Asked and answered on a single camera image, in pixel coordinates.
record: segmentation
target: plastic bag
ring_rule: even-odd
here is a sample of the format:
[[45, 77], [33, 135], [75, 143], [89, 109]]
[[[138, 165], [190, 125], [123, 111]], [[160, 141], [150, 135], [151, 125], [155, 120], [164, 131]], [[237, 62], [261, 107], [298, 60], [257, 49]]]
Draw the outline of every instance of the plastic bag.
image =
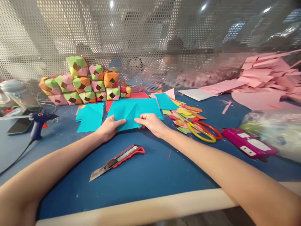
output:
[[252, 111], [240, 128], [277, 148], [278, 155], [301, 162], [300, 109]]

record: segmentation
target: white paper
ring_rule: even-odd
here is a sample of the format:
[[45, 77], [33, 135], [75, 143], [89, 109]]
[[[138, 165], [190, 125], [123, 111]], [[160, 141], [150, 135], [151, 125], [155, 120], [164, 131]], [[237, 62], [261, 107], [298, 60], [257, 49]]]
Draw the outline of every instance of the white paper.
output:
[[202, 89], [186, 89], [180, 90], [179, 92], [198, 101], [217, 96]]

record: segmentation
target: pink pencil case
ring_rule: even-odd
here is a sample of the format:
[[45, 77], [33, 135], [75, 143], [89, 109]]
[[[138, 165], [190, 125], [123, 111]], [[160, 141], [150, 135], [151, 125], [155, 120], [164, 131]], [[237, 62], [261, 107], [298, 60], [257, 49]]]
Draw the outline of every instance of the pink pencil case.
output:
[[279, 152], [240, 128], [226, 129], [223, 131], [223, 136], [252, 159], [264, 158]]

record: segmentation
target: electrical cord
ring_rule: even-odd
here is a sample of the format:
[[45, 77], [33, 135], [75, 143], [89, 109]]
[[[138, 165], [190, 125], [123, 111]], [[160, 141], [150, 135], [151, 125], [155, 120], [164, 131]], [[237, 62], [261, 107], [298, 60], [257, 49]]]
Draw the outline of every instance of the electrical cord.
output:
[[21, 153], [21, 155], [12, 163], [10, 164], [5, 170], [3, 170], [1, 173], [0, 173], [0, 176], [5, 173], [9, 168], [11, 168], [20, 158], [21, 156], [26, 152], [27, 148], [34, 142], [34, 140], [31, 140], [29, 142], [29, 144], [27, 145], [27, 147], [25, 148], [25, 150]]
[[[41, 102], [39, 102], [39, 99], [38, 99], [38, 96], [39, 96], [39, 94], [40, 93], [43, 93], [43, 91], [41, 91], [41, 92], [39, 92], [38, 94], [37, 94], [37, 96], [36, 96], [36, 100], [37, 100], [37, 102], [39, 103], [39, 105], [41, 106], [41, 105], [50, 105], [51, 107], [55, 107], [55, 109], [53, 110], [53, 112], [51, 113], [51, 114], [53, 114], [55, 111], [56, 111], [56, 105], [52, 105], [52, 104], [47, 104], [47, 103], [42, 103], [42, 101], [44, 100], [42, 100]], [[28, 147], [32, 144], [34, 142], [34, 140], [31, 140], [30, 142], [29, 142], [29, 144], [27, 145], [27, 147], [25, 148], [25, 150], [20, 154], [20, 156], [12, 163], [12, 164], [10, 164], [5, 170], [3, 170], [1, 173], [0, 173], [0, 176], [3, 174], [3, 173], [5, 173], [9, 168], [11, 168], [22, 156], [23, 156], [23, 154], [26, 152], [26, 150], [28, 149]]]

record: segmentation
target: scissors handle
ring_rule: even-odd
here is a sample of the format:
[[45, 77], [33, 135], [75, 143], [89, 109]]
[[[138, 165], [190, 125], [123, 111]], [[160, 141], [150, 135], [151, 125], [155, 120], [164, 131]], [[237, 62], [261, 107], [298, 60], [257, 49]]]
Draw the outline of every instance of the scissors handle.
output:
[[[216, 142], [215, 137], [213, 137], [211, 134], [209, 134], [209, 133], [207, 133], [207, 132], [205, 132], [205, 131], [203, 131], [203, 130], [200, 130], [199, 128], [197, 128], [196, 126], [194, 126], [191, 122], [187, 123], [187, 126], [188, 126], [189, 130], [193, 133], [193, 135], [195, 135], [195, 136], [196, 136], [197, 138], [199, 138], [200, 140], [205, 141], [205, 142], [207, 142], [207, 143], [215, 143], [215, 142]], [[202, 134], [206, 135], [207, 137], [209, 137], [211, 140], [206, 139], [206, 138], [204, 138], [204, 137], [198, 135], [198, 134], [193, 130], [192, 127], [195, 128], [196, 130], [198, 130], [199, 132], [201, 132]]]
[[[223, 138], [222, 134], [217, 130], [215, 129], [214, 127], [204, 123], [204, 122], [201, 122], [201, 121], [194, 121], [195, 124], [197, 124], [198, 126], [200, 126], [206, 133], [212, 135], [215, 139], [217, 140], [221, 140]], [[212, 132], [210, 132], [208, 129], [206, 129], [205, 127], [211, 129], [213, 132], [216, 133], [216, 135], [214, 135]]]

